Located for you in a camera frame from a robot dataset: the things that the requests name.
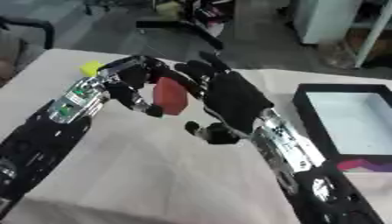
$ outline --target chair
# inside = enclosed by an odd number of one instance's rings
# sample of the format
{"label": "chair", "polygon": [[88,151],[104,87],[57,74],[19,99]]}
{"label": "chair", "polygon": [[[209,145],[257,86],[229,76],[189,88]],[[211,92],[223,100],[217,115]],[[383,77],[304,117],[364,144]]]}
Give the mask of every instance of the chair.
{"label": "chair", "polygon": [[179,20],[143,20],[136,21],[136,28],[174,28],[183,29],[204,39],[216,51],[224,48],[223,43],[206,29],[210,23],[224,23],[233,17],[232,0],[176,0],[182,8]]}
{"label": "chair", "polygon": [[46,50],[53,48],[55,31],[50,22],[25,17],[0,16],[0,29],[9,30],[9,25],[20,25],[42,29],[45,32],[44,48]]}
{"label": "chair", "polygon": [[[14,35],[12,25],[42,29],[45,43],[34,45]],[[0,87],[33,62],[44,50],[53,48],[54,28],[46,21],[0,16]]]}

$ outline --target robotic arm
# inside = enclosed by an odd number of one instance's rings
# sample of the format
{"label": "robotic arm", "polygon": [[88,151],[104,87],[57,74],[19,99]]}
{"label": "robotic arm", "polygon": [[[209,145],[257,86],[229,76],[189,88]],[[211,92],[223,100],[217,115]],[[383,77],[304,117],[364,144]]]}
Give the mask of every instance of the robotic arm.
{"label": "robotic arm", "polygon": [[101,67],[56,101],[49,101],[0,143],[0,220],[26,193],[65,158],[91,127],[110,99],[125,107],[160,117],[164,109],[137,92],[162,77],[175,80],[205,104],[220,122],[185,128],[210,144],[253,143],[276,174],[277,181],[303,224],[382,224],[361,193],[327,161],[309,139],[300,136],[256,87],[213,55],[207,63],[176,65],[132,56]]}
{"label": "robotic arm", "polygon": [[59,99],[49,101],[0,143],[0,220],[67,156],[110,99],[161,117],[163,109],[137,92],[159,79],[160,60],[144,56],[119,59],[95,77],[76,81]]}
{"label": "robotic arm", "polygon": [[199,88],[192,94],[220,122],[206,128],[189,122],[185,128],[210,144],[235,144],[247,139],[257,148],[303,224],[382,224],[361,193],[327,161],[315,145],[300,136],[263,93],[215,56],[175,67]]}

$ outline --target desk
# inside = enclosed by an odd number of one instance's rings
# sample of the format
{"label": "desk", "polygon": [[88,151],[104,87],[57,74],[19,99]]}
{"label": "desk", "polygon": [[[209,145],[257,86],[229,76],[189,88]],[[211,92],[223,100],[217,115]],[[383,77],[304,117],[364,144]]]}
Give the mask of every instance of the desk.
{"label": "desk", "polygon": [[[121,57],[68,50],[43,54],[0,89],[1,139],[41,105],[63,94],[81,77],[80,65]],[[279,70],[240,72],[300,129],[290,103],[298,83],[383,83],[392,88],[392,80]],[[143,89],[142,95],[150,100],[151,87]],[[186,224],[298,223],[272,171],[250,143],[207,145],[183,131],[189,120],[204,124],[213,121],[203,113],[201,103],[192,98],[181,116],[164,119],[109,102],[69,156],[27,194],[6,220],[18,224],[163,223],[130,222],[130,217],[149,216]],[[392,190],[386,188],[383,195],[376,191],[385,188],[386,178],[392,183],[392,176],[382,174],[380,179],[381,174],[372,174],[376,184],[369,186],[365,185],[368,178],[361,175],[350,179],[371,196],[369,200],[381,216],[392,221],[392,208],[382,206],[383,197],[389,195],[392,199]]]}

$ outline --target black tray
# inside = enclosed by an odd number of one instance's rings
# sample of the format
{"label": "black tray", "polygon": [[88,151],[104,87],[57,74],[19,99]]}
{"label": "black tray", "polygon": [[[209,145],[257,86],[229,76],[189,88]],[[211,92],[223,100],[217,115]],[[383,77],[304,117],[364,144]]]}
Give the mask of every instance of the black tray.
{"label": "black tray", "polygon": [[386,86],[301,84],[293,102],[326,158],[392,164],[392,93]]}

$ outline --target gray floor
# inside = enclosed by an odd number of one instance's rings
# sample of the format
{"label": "gray floor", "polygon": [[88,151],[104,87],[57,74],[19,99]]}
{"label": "gray floor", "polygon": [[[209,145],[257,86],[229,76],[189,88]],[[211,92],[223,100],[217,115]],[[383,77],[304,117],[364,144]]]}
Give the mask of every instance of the gray floor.
{"label": "gray floor", "polygon": [[[251,32],[234,29],[227,24],[220,39],[226,48],[221,57],[236,68],[277,68],[325,74],[345,74],[392,79],[386,69],[340,70],[324,65],[316,51],[301,46],[293,30],[275,15],[274,9],[285,0],[254,1],[250,7],[260,7],[262,13],[244,27]],[[81,0],[13,0],[0,3],[0,14],[40,18],[56,27],[58,48],[103,53],[148,54],[169,60],[189,60],[200,50],[213,49],[190,34],[179,31],[148,30],[144,35],[135,28],[135,21],[153,16],[149,8],[114,9],[105,13],[94,9],[93,16],[84,13]],[[41,42],[39,31],[15,28],[15,33],[32,42]]]}

